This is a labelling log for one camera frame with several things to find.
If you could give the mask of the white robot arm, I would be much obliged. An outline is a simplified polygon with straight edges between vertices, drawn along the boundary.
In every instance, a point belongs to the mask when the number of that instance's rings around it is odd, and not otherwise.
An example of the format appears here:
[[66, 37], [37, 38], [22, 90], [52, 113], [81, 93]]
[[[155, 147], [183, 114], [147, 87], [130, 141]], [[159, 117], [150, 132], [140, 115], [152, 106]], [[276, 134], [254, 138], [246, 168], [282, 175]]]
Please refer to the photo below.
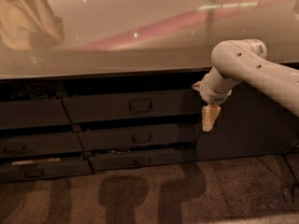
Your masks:
[[221, 112], [220, 105], [233, 88], [246, 82], [295, 116], [299, 117], [299, 71], [266, 59], [267, 48], [258, 39], [227, 40], [211, 52], [212, 68], [192, 88], [206, 103], [202, 108], [202, 128], [212, 130]]

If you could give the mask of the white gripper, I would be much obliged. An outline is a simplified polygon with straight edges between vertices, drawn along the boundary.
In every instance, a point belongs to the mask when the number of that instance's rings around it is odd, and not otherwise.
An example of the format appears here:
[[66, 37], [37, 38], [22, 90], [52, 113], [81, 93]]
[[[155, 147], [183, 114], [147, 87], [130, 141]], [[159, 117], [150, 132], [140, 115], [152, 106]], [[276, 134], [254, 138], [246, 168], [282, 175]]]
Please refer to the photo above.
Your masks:
[[223, 104], [232, 93], [232, 88], [227, 79], [213, 75], [205, 75], [202, 81], [192, 84], [195, 91], [199, 91], [203, 101], [208, 105], [202, 108], [202, 128], [204, 132], [210, 132], [221, 112], [220, 104]]

